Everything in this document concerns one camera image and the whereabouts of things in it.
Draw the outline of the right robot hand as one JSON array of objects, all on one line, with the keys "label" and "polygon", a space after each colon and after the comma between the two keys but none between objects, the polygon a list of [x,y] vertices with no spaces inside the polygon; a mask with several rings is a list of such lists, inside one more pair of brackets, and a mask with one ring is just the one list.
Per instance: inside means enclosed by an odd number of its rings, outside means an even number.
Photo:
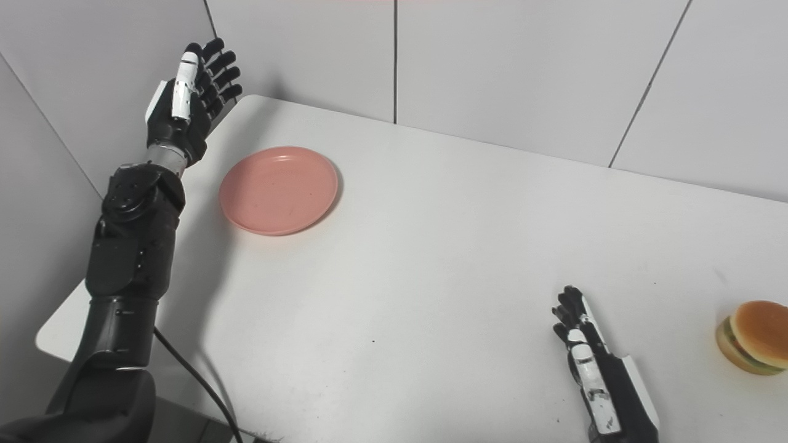
[{"label": "right robot hand", "polygon": [[553,331],[589,415],[589,441],[658,442],[659,417],[632,357],[611,352],[578,288],[566,286],[557,299]]}]

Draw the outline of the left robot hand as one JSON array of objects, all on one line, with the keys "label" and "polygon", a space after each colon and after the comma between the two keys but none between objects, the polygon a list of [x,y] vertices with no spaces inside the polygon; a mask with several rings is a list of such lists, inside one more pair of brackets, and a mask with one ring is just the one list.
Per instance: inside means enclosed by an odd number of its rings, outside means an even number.
[{"label": "left robot hand", "polygon": [[243,92],[235,61],[221,38],[189,43],[175,78],[160,83],[147,107],[147,146],[174,149],[184,168],[199,162],[220,113]]}]

